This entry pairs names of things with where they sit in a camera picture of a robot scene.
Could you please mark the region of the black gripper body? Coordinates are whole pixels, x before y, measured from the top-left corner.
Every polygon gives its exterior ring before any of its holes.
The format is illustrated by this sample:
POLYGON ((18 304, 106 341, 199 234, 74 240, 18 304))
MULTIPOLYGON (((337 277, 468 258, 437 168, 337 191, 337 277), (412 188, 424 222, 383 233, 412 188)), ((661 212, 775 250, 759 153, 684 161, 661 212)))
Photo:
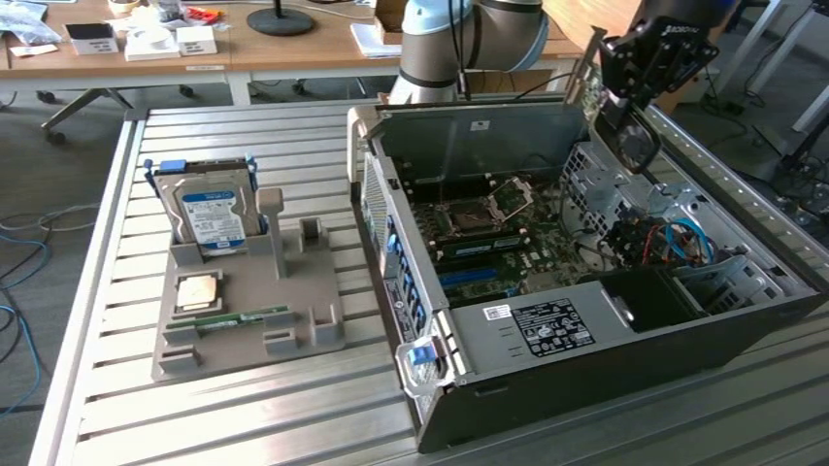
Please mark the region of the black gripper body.
POLYGON ((634 52, 653 54, 665 26, 672 25, 680 31, 669 32, 668 36, 689 34, 692 38, 703 38, 719 54, 711 32, 728 20, 736 5, 737 1, 729 0, 642 1, 632 24, 634 52))

